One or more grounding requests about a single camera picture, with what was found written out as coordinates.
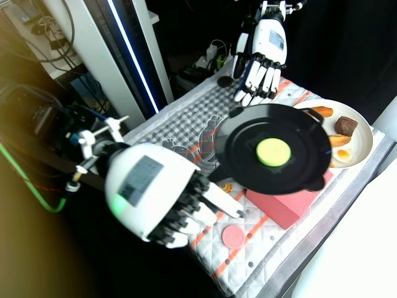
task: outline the yellow-green round object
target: yellow-green round object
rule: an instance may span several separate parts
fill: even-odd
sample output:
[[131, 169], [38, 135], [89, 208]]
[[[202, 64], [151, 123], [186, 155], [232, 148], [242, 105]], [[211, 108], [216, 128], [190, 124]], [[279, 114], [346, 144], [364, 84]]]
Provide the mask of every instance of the yellow-green round object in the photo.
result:
[[291, 158], [291, 148], [278, 138], [266, 138], [256, 147], [256, 155], [266, 166], [283, 166]]

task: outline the gray label on robotic hand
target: gray label on robotic hand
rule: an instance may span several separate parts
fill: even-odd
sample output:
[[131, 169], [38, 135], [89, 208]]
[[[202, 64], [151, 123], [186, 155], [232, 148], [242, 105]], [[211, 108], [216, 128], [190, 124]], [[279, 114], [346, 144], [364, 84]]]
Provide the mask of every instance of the gray label on robotic hand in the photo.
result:
[[118, 194], [132, 206], [136, 206], [162, 168], [161, 163], [145, 155], [129, 172], [118, 190]]
[[280, 50], [284, 49], [284, 39], [276, 31], [270, 30], [269, 41]]

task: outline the egg yolk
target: egg yolk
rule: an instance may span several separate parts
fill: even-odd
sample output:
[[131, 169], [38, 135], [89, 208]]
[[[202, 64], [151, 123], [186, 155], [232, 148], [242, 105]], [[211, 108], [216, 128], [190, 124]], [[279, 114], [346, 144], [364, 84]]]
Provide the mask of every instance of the egg yolk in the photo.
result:
[[338, 154], [338, 156], [339, 156], [340, 158], [343, 158], [344, 160], [347, 160], [347, 159], [350, 158], [350, 153], [347, 152], [346, 150], [339, 150], [339, 151], [337, 152], [337, 154]]

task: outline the white plate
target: white plate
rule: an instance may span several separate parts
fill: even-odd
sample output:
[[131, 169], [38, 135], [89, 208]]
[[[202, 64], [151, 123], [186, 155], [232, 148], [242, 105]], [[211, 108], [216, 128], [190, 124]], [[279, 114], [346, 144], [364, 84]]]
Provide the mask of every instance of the white plate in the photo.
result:
[[[335, 123], [342, 117], [348, 117], [359, 124], [354, 130], [352, 140], [343, 146], [334, 147], [332, 149], [331, 163], [335, 168], [348, 168], [354, 166], [363, 161], [371, 152], [373, 145], [373, 135], [371, 127], [368, 122], [353, 108], [342, 104], [337, 101], [330, 101], [328, 99], [312, 99], [309, 101], [303, 101], [294, 107], [297, 109], [303, 109], [305, 107], [330, 107], [334, 110], [334, 113], [330, 117], [325, 117], [323, 122], [323, 129], [328, 135], [335, 135]], [[350, 159], [343, 160], [339, 158], [337, 152], [339, 150], [345, 150], [350, 152]]]

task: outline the robotic hand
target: robotic hand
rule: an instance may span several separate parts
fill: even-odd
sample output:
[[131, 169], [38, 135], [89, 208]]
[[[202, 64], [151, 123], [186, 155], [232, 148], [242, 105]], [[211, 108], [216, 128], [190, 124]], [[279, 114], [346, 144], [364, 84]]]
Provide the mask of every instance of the robotic hand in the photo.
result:
[[[107, 126], [79, 132], [84, 161], [76, 167], [69, 191], [77, 191], [78, 179], [88, 170], [105, 179], [105, 196], [113, 215], [131, 232], [146, 242], [168, 248], [188, 244], [188, 234], [199, 233], [200, 223], [213, 225], [215, 212], [243, 216], [243, 207], [200, 168], [170, 149], [144, 143], [123, 143], [118, 131], [120, 121], [105, 120]], [[96, 136], [110, 131], [113, 141], [97, 141]]]
[[306, 0], [295, 6], [286, 5], [285, 1], [263, 1], [256, 17], [243, 24], [232, 70], [233, 78], [240, 78], [247, 57], [250, 58], [242, 85], [234, 95], [234, 101], [241, 102], [243, 107], [267, 104], [276, 96], [287, 59], [283, 22], [287, 14], [305, 4]]

